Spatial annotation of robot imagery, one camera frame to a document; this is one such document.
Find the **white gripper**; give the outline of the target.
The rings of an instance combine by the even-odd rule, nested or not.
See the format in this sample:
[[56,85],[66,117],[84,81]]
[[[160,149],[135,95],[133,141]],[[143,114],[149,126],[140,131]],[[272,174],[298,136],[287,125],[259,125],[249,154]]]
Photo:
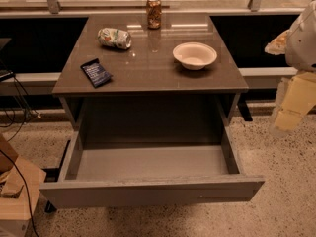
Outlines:
[[316,106],[316,0],[286,30],[269,42],[265,53],[285,54],[286,63],[302,72],[282,78],[276,91],[276,106],[270,117],[273,136],[286,136]]

